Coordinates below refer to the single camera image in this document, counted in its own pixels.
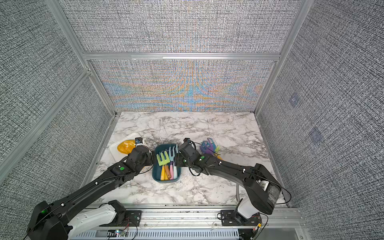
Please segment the light blue rake white handle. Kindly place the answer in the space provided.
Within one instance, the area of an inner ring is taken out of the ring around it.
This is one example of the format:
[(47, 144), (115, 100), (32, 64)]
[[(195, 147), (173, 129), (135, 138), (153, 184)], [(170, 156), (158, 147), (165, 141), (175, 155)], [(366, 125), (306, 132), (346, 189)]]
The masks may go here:
[(175, 145), (173, 147), (169, 147), (168, 155), (169, 155), (170, 161), (174, 162), (173, 163), (173, 166), (174, 166), (174, 179), (173, 180), (177, 179), (179, 176), (178, 168), (175, 165), (175, 157), (176, 157), (177, 152), (178, 152), (178, 145)]

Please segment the purple rake pink handle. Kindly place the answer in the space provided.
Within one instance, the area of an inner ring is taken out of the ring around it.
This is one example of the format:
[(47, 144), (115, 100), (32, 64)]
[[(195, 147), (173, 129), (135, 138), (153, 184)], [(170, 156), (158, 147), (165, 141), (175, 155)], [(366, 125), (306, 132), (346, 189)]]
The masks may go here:
[(174, 163), (174, 162), (170, 162), (170, 163), (169, 163), (170, 180), (173, 180), (173, 179), (174, 179), (174, 166), (173, 166), (173, 163)]
[(215, 155), (216, 148), (217, 146), (212, 138), (207, 138), (200, 144), (200, 150), (203, 154)]

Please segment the teal plastic storage box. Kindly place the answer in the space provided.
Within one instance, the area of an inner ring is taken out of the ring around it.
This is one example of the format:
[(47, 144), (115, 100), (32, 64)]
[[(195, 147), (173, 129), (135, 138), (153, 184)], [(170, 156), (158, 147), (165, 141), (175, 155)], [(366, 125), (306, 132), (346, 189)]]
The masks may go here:
[(152, 177), (158, 183), (174, 183), (181, 176), (181, 167), (176, 166), (177, 144), (163, 144), (155, 148)]

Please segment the green rake brown handle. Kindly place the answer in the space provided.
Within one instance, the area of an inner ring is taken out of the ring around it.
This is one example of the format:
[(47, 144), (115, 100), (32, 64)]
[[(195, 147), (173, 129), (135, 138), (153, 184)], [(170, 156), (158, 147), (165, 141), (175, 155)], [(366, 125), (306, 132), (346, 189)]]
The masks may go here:
[(162, 166), (165, 166), (165, 171), (167, 175), (165, 181), (170, 180), (169, 163), (171, 161), (170, 161), (168, 152), (167, 151), (160, 152), (159, 154), (156, 155), (156, 157), (157, 157), (158, 165), (161, 171), (162, 171)]

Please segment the blue rake yellow handle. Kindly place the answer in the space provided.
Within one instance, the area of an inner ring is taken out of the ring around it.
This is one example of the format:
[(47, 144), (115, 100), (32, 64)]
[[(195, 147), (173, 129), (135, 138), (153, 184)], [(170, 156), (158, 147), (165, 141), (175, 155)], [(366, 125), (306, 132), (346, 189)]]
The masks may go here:
[(162, 166), (162, 171), (161, 171), (161, 181), (166, 180), (166, 171), (165, 171), (165, 166)]

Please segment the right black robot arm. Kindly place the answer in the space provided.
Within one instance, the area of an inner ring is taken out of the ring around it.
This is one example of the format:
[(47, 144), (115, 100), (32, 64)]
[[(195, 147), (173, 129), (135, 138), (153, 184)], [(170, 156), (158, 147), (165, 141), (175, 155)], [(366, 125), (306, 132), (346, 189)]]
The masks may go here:
[(178, 146), (175, 164), (195, 171), (197, 175), (217, 176), (242, 186), (251, 204), (259, 212), (271, 215), (284, 187), (261, 164), (241, 166), (211, 154), (200, 154), (189, 138)]

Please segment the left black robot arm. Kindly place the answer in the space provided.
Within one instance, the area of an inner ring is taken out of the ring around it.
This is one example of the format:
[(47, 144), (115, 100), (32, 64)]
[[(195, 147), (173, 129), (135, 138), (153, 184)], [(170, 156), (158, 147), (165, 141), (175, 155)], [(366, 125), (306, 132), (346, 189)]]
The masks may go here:
[(152, 151), (140, 145), (121, 161), (108, 167), (98, 178), (76, 192), (51, 204), (43, 201), (35, 206), (27, 237), (32, 240), (68, 240), (98, 225), (121, 222), (126, 211), (118, 201), (87, 214), (82, 211), (106, 193), (121, 187), (153, 165)]

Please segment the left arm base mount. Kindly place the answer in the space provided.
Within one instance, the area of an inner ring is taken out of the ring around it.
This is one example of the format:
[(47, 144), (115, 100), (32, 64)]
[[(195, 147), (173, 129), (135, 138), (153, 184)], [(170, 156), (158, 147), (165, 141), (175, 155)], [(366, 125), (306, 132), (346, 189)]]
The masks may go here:
[(112, 200), (108, 202), (115, 209), (115, 217), (108, 223), (101, 225), (101, 227), (125, 227), (128, 224), (140, 225), (142, 218), (141, 210), (127, 210), (119, 201)]

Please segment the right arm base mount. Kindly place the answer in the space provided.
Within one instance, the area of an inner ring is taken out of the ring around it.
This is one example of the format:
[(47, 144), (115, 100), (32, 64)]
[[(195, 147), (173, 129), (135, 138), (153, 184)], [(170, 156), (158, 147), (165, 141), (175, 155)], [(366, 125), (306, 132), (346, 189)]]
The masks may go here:
[(219, 218), (222, 226), (254, 226), (257, 227), (263, 223), (260, 211), (257, 210), (249, 199), (241, 199), (235, 210), (221, 210)]

